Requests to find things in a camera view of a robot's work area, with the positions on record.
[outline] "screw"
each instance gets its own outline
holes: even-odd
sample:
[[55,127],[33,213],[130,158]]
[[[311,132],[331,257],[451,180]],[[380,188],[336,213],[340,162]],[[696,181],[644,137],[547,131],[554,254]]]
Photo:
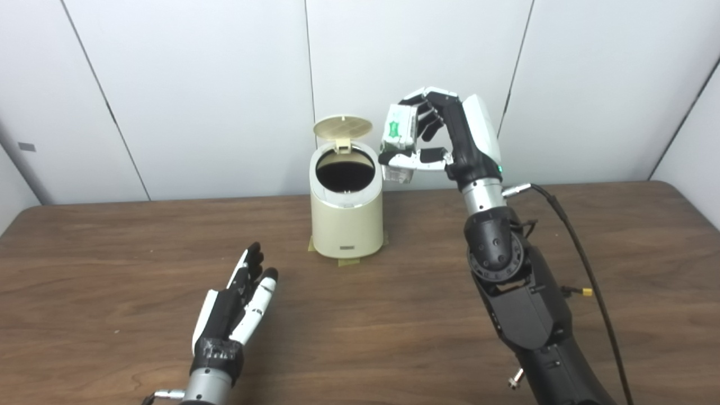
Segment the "screw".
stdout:
[[523,380],[524,376],[525,371],[522,368],[518,369],[518,372],[508,379],[508,387],[513,390],[520,388],[520,382]]

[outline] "black cable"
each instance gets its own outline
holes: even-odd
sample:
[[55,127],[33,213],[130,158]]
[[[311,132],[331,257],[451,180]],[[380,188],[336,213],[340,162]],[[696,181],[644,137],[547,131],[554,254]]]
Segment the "black cable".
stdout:
[[143,402],[140,405],[153,405],[153,402],[155,401],[155,394],[150,394],[143,399]]
[[600,291],[600,286],[598,285],[598,281],[595,278],[595,273],[593,272],[592,266],[590,266],[590,261],[588,260],[588,256],[585,254],[585,250],[582,248],[582,244],[580,243],[580,239],[577,237],[577,234],[575,233],[575,229],[572,227],[572,224],[570,223],[570,219],[567,217],[567,214],[562,209],[562,206],[557,201],[557,198],[547,192],[544,188],[538,186],[537,184],[531,184],[531,187],[533,190],[539,192],[547,199],[547,202],[550,204],[552,209],[555,211],[557,216],[560,218],[563,224],[565,224],[565,228],[567,229],[567,232],[570,234],[570,238],[572,239],[572,243],[575,245],[575,248],[577,250],[577,254],[580,255],[580,260],[582,260],[582,265],[585,267],[585,272],[588,274],[588,279],[590,279],[590,285],[593,287],[593,292],[595,293],[595,298],[598,300],[598,306],[600,307],[600,313],[603,316],[603,321],[605,322],[605,328],[608,330],[608,338],[610,339],[610,346],[613,348],[613,355],[615,356],[615,363],[618,366],[618,374],[620,376],[620,384],[623,386],[623,391],[625,393],[625,400],[627,401],[628,405],[633,405],[634,402],[632,400],[632,394],[630,393],[630,385],[628,384],[627,376],[625,375],[625,367],[623,366],[623,359],[620,355],[620,347],[618,346],[618,340],[615,337],[615,330],[613,329],[613,324],[610,321],[610,315],[608,314],[608,309],[605,307],[605,301],[603,300],[603,294]]

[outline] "robotic arm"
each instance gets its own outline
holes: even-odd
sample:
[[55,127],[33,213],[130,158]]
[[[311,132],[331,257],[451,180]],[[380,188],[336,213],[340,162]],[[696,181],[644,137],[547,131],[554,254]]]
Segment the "robotic arm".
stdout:
[[572,314],[542,254],[523,235],[505,199],[531,185],[503,190],[500,149],[482,102],[471,96],[424,88],[400,104],[417,106],[417,134],[424,141],[444,125],[453,146],[388,151],[380,164],[444,170],[463,194],[471,276],[500,339],[515,353],[540,405],[614,405],[572,335]]
[[262,271],[260,244],[248,247],[224,290],[209,290],[192,337],[193,361],[185,390],[159,390],[154,399],[180,400],[181,405],[225,405],[243,370],[243,348],[267,309],[278,272]]

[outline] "lid hinge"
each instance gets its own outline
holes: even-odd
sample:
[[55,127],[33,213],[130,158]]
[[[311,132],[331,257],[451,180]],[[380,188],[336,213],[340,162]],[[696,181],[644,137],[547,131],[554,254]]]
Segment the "lid hinge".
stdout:
[[353,151],[352,143],[349,138],[335,139],[335,153],[345,155]]

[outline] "open lid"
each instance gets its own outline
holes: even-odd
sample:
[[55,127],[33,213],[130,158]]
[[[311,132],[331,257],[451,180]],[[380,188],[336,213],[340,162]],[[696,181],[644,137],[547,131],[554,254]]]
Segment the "open lid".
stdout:
[[352,115],[334,115],[322,119],[312,127],[312,131],[323,139],[355,139],[372,130],[372,123],[364,118]]

